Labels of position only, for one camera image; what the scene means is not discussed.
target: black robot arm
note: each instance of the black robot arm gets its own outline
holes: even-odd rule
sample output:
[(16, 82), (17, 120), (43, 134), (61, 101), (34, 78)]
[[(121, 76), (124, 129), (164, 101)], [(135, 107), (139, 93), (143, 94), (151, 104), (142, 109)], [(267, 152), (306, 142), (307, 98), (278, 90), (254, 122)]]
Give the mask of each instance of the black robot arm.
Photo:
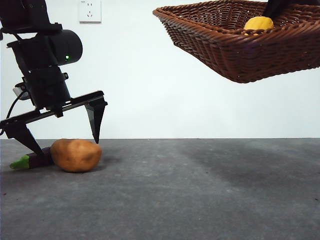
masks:
[[(43, 155), (26, 124), (52, 115), (59, 118), (64, 111), (84, 105), (92, 135), (98, 143), (107, 105), (104, 93), (97, 91), (72, 98), (65, 83), (69, 76), (59, 68), (81, 58), (83, 46), (78, 35), (64, 30), (61, 24), (50, 23), (45, 0), (0, 0), (0, 20), (0, 38), (3, 33), (17, 38), (7, 44), (23, 74), (22, 82), (16, 85), (14, 92), (17, 94), (17, 89), (26, 92), (23, 99), (30, 99), (35, 106), (34, 111), (2, 120), (0, 129), (8, 138), (15, 138), (38, 155)], [(22, 39), (19, 34), (23, 33), (36, 35)]]

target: wall socket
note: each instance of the wall socket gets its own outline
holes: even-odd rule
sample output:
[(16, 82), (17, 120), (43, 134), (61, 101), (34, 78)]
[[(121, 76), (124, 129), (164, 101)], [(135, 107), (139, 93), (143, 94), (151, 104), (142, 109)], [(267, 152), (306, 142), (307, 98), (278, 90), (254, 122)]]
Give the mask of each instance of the wall socket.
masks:
[(101, 0), (80, 0), (78, 15), (81, 24), (100, 24)]

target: brown woven basket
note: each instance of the brown woven basket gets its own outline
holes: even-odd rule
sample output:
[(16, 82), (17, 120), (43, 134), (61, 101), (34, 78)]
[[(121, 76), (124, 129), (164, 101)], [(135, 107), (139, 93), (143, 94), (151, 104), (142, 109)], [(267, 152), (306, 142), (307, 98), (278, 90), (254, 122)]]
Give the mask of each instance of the brown woven basket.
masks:
[(320, 6), (291, 4), (273, 19), (274, 28), (244, 30), (266, 4), (216, 0), (160, 7), (153, 14), (175, 46), (237, 83), (320, 67)]

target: gray floor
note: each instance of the gray floor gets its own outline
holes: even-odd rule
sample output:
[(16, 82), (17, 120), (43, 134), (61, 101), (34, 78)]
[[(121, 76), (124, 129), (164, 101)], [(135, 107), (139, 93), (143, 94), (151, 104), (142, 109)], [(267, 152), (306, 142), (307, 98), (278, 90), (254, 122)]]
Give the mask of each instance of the gray floor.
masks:
[(2, 140), (1, 240), (320, 239), (320, 139), (100, 144), (91, 172), (13, 171)]

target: cable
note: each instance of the cable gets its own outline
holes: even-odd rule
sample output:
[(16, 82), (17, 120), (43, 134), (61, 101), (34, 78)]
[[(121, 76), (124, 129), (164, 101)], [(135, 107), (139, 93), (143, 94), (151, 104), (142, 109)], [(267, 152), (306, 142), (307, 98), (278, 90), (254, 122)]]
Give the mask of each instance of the cable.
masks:
[[(22, 97), (22, 95), (27, 92), (26, 90), (22, 91), (19, 96), (16, 97), (16, 99), (13, 101), (9, 111), (8, 111), (8, 114), (6, 115), (6, 119), (8, 119), (11, 115), (11, 112), (12, 110), (14, 109), (14, 106), (16, 105), (16, 103), (18, 102), (18, 100)], [(2, 129), (2, 131), (0, 132), (0, 136), (3, 135), (5, 133), (5, 130)]]

